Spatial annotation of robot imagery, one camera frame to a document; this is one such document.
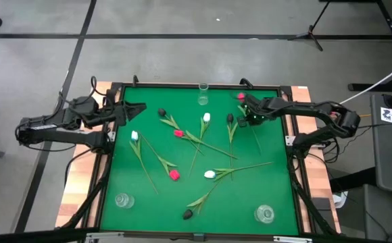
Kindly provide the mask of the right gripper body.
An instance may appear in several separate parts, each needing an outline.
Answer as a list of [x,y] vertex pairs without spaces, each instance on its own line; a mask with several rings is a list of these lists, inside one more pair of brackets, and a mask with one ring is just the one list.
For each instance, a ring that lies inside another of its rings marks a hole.
[[245,94],[244,104],[247,106],[248,115],[246,120],[250,126],[258,126],[265,122],[268,114],[266,104],[267,98],[258,99],[251,94]]

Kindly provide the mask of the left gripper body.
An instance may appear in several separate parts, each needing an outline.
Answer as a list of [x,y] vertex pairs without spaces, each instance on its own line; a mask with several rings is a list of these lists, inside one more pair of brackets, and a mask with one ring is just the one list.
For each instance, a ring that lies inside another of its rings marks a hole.
[[117,103],[110,103],[107,105],[108,112],[107,116],[114,118],[115,120],[126,120],[126,108],[127,104],[125,101],[119,101]]

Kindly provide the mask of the red artificial tulip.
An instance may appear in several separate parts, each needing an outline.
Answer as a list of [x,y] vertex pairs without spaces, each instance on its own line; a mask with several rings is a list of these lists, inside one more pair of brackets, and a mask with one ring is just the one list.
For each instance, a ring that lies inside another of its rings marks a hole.
[[180,173],[178,172],[177,165],[167,161],[154,149],[151,143],[141,134],[141,138],[147,143],[148,147],[151,149],[153,154],[157,157],[158,161],[162,164],[162,167],[165,169],[166,173],[173,181],[177,181],[180,178]]
[[208,147],[210,149],[213,149],[213,150],[218,151],[218,152],[220,152],[222,154],[225,154],[225,155],[227,155],[229,157],[232,157],[233,159],[236,159],[236,157],[234,155],[232,155],[230,153],[227,153],[226,151],[223,151],[223,150],[221,150],[219,148],[216,148],[216,147],[214,147],[214,146],[212,146],[210,144],[207,144],[207,143],[203,142],[202,140],[200,140],[196,136],[192,135],[189,131],[185,131],[184,132],[182,130],[175,130],[174,131],[174,135],[176,137],[178,137],[178,138],[187,139],[187,140],[190,140],[192,142],[196,142],[198,144],[202,144],[202,145],[204,145],[204,146],[206,146],[206,147]]
[[255,133],[255,130],[249,125],[249,122],[246,120],[246,117],[248,115],[248,110],[247,110],[247,106],[244,104],[245,101],[245,94],[243,92],[240,92],[237,95],[237,99],[239,100],[239,102],[241,103],[241,105],[238,105],[237,107],[239,108],[239,110],[241,111],[241,113],[243,114],[241,117],[237,118],[238,124],[241,128],[247,127],[249,126],[249,129],[252,131],[253,137],[255,139],[255,143],[257,144],[257,148],[258,148],[258,152],[259,154],[262,154],[262,148],[261,148],[261,144],[259,142],[259,139]]

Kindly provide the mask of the white artificial tulip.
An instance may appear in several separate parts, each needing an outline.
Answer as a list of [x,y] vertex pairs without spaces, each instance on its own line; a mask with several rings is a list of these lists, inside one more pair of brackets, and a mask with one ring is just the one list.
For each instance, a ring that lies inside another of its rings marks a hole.
[[257,165],[250,165],[250,166],[245,166],[245,167],[238,167],[238,168],[221,168],[221,169],[213,169],[213,170],[209,170],[206,171],[204,173],[204,177],[207,179],[215,179],[215,180],[220,180],[221,178],[232,174],[236,171],[241,171],[244,169],[252,169],[255,167],[261,167],[261,166],[265,166],[265,165],[269,165],[271,164],[271,162],[267,162],[267,163],[260,163]]
[[143,171],[144,171],[145,175],[147,176],[147,179],[148,179],[149,183],[152,185],[155,193],[158,194],[157,188],[155,187],[155,184],[153,183],[153,181],[152,181],[148,171],[146,170],[145,164],[144,164],[143,159],[142,159],[141,141],[139,140],[139,133],[133,130],[131,132],[131,136],[130,137],[131,137],[131,141],[129,142],[130,146],[131,146],[132,150],[134,151],[137,159],[139,160],[139,162],[141,164],[141,167],[143,168]]
[[[210,120],[211,120],[210,113],[205,113],[203,115],[203,117],[201,118],[201,128],[200,128],[199,140],[203,140],[203,136],[204,136],[206,130],[208,129],[208,127],[209,127]],[[193,156],[193,160],[191,162],[191,167],[190,167],[190,170],[189,170],[189,176],[191,175],[191,172],[192,172],[195,160],[197,158],[197,154],[199,153],[199,147],[200,147],[200,144],[198,143],[197,146],[196,146],[195,154]]]

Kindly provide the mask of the black artificial tulip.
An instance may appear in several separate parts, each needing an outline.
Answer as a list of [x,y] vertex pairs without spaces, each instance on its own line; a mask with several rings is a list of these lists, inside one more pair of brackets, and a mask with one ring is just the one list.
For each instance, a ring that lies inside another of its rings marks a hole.
[[226,127],[228,130],[229,152],[231,155],[232,155],[233,138],[234,138],[237,126],[238,126],[238,123],[235,121],[234,115],[229,113],[226,117]]
[[205,193],[203,196],[201,196],[200,198],[198,198],[197,200],[191,202],[190,204],[187,205],[187,209],[186,211],[183,213],[182,218],[184,220],[190,219],[192,218],[194,212],[196,212],[197,214],[200,213],[202,206],[204,205],[204,203],[206,202],[206,200],[208,199],[208,197],[210,196],[210,194],[214,191],[214,189],[218,186],[218,184],[220,183],[220,181],[216,182],[213,187],[207,192]]
[[166,110],[159,108],[158,114],[160,116],[160,121],[173,127],[175,130],[180,130],[179,125],[176,123],[172,115],[168,115]]

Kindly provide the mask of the clear glass vase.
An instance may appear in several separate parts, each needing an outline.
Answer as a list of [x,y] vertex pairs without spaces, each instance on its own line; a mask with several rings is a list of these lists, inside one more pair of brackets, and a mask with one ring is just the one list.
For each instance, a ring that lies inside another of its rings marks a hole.
[[209,102],[208,95],[207,95],[208,89],[209,89],[209,84],[207,83],[199,84],[199,95],[197,101],[200,105],[208,104]]
[[274,209],[269,205],[260,205],[254,211],[254,217],[256,221],[261,223],[272,223],[275,218]]
[[119,193],[115,197],[115,203],[118,207],[129,209],[133,207],[135,202],[134,196],[127,193]]

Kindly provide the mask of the black tripod stand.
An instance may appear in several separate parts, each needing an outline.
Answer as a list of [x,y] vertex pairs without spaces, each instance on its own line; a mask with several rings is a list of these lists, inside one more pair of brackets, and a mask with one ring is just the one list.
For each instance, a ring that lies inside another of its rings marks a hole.
[[332,0],[325,0],[325,1],[326,1],[325,6],[322,8],[322,10],[319,13],[318,17],[316,18],[315,22],[313,24],[309,25],[307,32],[304,32],[304,33],[301,33],[301,34],[297,34],[297,35],[293,36],[292,38],[289,38],[288,41],[295,41],[295,40],[298,40],[298,39],[311,39],[311,40],[313,40],[316,48],[320,52],[323,52],[324,49],[322,48],[322,46],[318,42],[318,40],[315,37],[313,31],[314,31],[316,25],[319,23],[321,17],[325,13],[326,9],[328,8],[328,6],[330,5]]

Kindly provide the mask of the green table mat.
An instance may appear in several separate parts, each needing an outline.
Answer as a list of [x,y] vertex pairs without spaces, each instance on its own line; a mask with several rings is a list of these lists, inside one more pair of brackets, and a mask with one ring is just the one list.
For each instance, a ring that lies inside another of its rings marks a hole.
[[[131,132],[134,130],[139,133],[139,140],[141,141],[141,154],[145,166],[156,165],[165,176],[172,180],[166,173],[162,164],[153,154],[147,143],[141,138],[141,134],[148,139],[154,149],[167,161],[177,165],[179,171],[180,164],[175,160],[175,156],[182,154],[180,144],[185,142],[194,148],[194,153],[187,159],[187,171],[189,172],[191,162],[196,151],[198,143],[187,139],[178,138],[174,135],[175,129],[168,124],[160,121],[158,109],[166,110],[168,115],[172,115],[180,130],[189,131],[192,135],[199,138],[201,128],[201,118],[205,113],[210,113],[211,120],[208,129],[203,136],[203,142],[210,144],[218,149],[229,152],[228,130],[226,127],[226,117],[229,113],[235,117],[241,115],[241,111],[237,107],[239,101],[237,100],[237,92],[230,90],[210,90],[208,92],[209,102],[207,105],[200,105],[197,101],[199,90],[196,88],[134,88],[130,87],[124,91],[125,101],[131,103],[145,103],[147,108],[141,114],[137,115],[132,121],[125,126],[130,128],[130,133],[127,137],[127,142],[130,151],[135,155],[130,146]],[[279,159],[273,155],[273,147],[269,143],[269,139],[274,133],[274,124],[281,119],[274,121],[267,121],[263,124],[252,127],[259,139],[262,148],[262,154],[259,154],[257,144],[253,137],[252,131],[249,127],[241,128],[237,126],[232,144],[232,155],[236,157],[233,159],[225,154],[210,149],[202,144],[199,147],[199,153],[195,160],[192,172],[196,168],[200,168],[201,177],[205,180],[205,185],[194,189],[195,199],[184,203],[184,212],[187,205],[197,200],[205,193],[207,193],[213,185],[220,181],[218,186],[210,194],[212,196],[215,192],[220,190],[223,182],[232,180],[237,174],[245,171],[250,175],[249,185],[255,192],[257,198],[255,201],[255,209],[260,205],[270,205],[267,195],[267,184],[263,181],[263,173],[272,167],[277,167],[280,164]],[[260,163],[271,162],[269,165],[255,167],[252,169],[244,169],[229,174],[220,180],[207,179],[204,173],[213,169],[221,168],[238,168],[250,165],[257,165]],[[135,159],[129,166],[131,172],[136,172],[141,164],[139,160]],[[159,205],[159,200],[154,198],[151,192],[146,193],[142,198],[137,198],[137,190],[142,189],[143,183],[132,181],[122,192],[134,196],[135,202],[133,207],[123,209],[118,207],[118,213],[126,213],[137,226],[141,226],[146,221],[152,221],[150,208]],[[208,205],[208,199],[202,208]]]

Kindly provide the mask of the small white container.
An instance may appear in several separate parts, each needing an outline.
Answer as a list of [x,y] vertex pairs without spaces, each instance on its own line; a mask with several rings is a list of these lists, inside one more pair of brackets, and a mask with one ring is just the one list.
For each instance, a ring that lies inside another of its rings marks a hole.
[[343,207],[343,205],[347,200],[347,195],[348,195],[348,191],[333,192],[332,197],[336,209],[340,209]]

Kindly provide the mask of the dark gray desk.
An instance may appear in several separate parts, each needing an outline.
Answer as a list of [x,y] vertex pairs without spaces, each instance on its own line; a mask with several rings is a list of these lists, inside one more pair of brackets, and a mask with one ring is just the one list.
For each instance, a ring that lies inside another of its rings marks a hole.
[[376,168],[376,183],[379,187],[392,191],[392,123],[381,121],[381,107],[390,108],[384,96],[370,97],[372,112],[372,135]]

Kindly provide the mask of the dark gray box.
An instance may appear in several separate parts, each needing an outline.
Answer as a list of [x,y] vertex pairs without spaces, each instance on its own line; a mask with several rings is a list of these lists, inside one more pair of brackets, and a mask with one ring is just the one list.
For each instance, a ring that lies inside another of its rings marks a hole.
[[361,232],[368,240],[392,242],[392,192],[377,185],[375,168],[331,178],[330,186],[345,197],[337,209],[342,227]]

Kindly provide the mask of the black table frame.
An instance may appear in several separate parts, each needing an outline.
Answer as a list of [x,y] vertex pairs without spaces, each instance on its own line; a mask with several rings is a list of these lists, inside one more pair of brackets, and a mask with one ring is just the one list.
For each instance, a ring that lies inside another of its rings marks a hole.
[[[104,186],[78,222],[78,228],[96,227],[100,232],[123,232],[127,238],[192,240],[193,233],[204,233],[205,241],[271,241],[274,236],[321,238],[324,232],[290,181],[285,147],[286,135],[314,128],[315,125],[313,120],[305,117],[283,118],[274,124],[269,143],[280,164],[265,171],[262,176],[267,184],[268,202],[275,212],[271,224],[263,224],[253,218],[257,196],[249,185],[250,175],[245,171],[223,182],[199,214],[184,220],[184,203],[194,200],[194,189],[205,185],[200,168],[194,169],[191,175],[187,171],[187,159],[193,155],[194,148],[185,142],[180,144],[182,154],[175,156],[181,174],[177,182],[168,179],[157,165],[145,166],[157,188],[156,194],[142,167],[136,172],[129,169],[136,157],[127,142],[128,126],[111,127],[116,133],[116,149],[110,155],[88,153],[83,145],[76,147],[76,159],[70,168],[56,224],[63,225],[69,220],[93,191],[101,175],[105,174]],[[126,213],[118,213],[114,204],[115,194],[124,191],[132,181],[144,184],[142,189],[137,190],[137,198],[151,192],[159,200],[159,205],[150,208],[152,221],[141,226],[137,226]]]

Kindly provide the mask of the silver corner bracket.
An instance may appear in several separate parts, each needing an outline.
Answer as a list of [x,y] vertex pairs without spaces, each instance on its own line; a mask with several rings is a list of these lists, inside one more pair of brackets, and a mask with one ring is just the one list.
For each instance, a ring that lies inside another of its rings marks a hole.
[[313,243],[311,238],[298,238],[298,237],[286,237],[286,236],[274,236],[274,242],[280,243]]
[[95,232],[88,233],[84,239],[84,243],[99,243],[100,240],[123,238],[123,232]]

